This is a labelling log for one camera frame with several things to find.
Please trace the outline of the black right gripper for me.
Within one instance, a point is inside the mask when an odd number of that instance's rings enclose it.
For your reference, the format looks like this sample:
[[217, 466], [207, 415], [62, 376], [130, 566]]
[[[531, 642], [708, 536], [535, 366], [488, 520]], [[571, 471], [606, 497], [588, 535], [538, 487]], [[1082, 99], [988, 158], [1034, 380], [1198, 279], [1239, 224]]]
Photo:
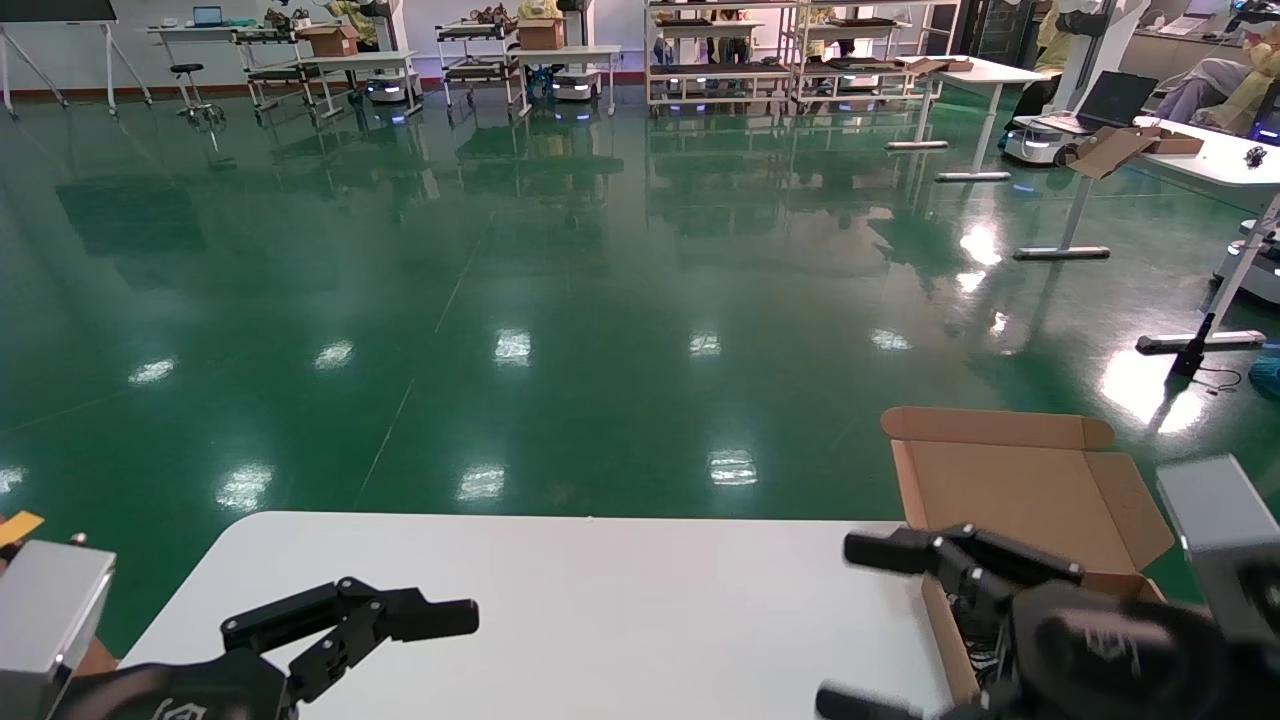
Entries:
[[[1204, 612], [1080, 588], [1079, 565], [973, 524], [851, 532], [845, 561], [960, 600], [977, 719], [1248, 719], [1251, 660]], [[822, 719], [925, 719], [832, 685]]]

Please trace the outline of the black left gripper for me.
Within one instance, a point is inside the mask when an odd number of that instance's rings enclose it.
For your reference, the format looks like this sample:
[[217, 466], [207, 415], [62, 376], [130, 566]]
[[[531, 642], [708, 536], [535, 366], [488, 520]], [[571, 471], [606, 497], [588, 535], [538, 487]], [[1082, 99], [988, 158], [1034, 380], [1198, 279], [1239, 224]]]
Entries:
[[[352, 577], [228, 618], [227, 651], [200, 664], [142, 664], [70, 680], [51, 719], [294, 719], [387, 641], [471, 635], [472, 600], [431, 602], [417, 588], [376, 589]], [[288, 674], [260, 655], [315, 637]]]

